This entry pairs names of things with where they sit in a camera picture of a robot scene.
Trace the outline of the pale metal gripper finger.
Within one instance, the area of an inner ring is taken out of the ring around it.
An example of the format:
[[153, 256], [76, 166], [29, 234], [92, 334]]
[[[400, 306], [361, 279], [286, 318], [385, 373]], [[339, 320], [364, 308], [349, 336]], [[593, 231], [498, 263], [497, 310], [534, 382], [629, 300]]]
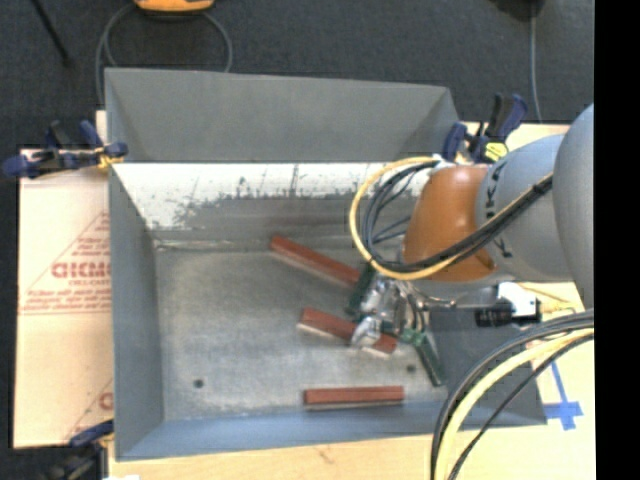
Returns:
[[381, 322], [377, 318], [366, 316], [356, 325], [350, 344], [353, 347], [372, 347], [381, 336]]
[[360, 312], [365, 315], [377, 315], [384, 309], [385, 291], [369, 288], [362, 296]]

